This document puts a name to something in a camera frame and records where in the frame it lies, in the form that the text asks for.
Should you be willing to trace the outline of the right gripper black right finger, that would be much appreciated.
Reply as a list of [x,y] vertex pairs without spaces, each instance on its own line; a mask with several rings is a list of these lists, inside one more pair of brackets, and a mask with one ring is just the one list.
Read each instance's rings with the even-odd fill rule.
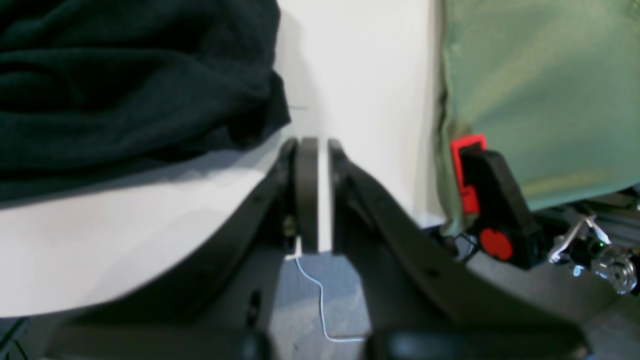
[[327,142],[333,251],[357,271],[371,333],[362,360],[589,360],[580,327],[455,261],[395,198]]

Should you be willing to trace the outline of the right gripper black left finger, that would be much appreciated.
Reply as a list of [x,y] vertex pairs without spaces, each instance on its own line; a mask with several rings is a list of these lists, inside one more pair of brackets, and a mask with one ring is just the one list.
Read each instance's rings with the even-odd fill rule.
[[318,140],[286,141],[229,219],[162,275],[76,312],[51,360],[270,360],[268,328],[282,264],[317,253]]

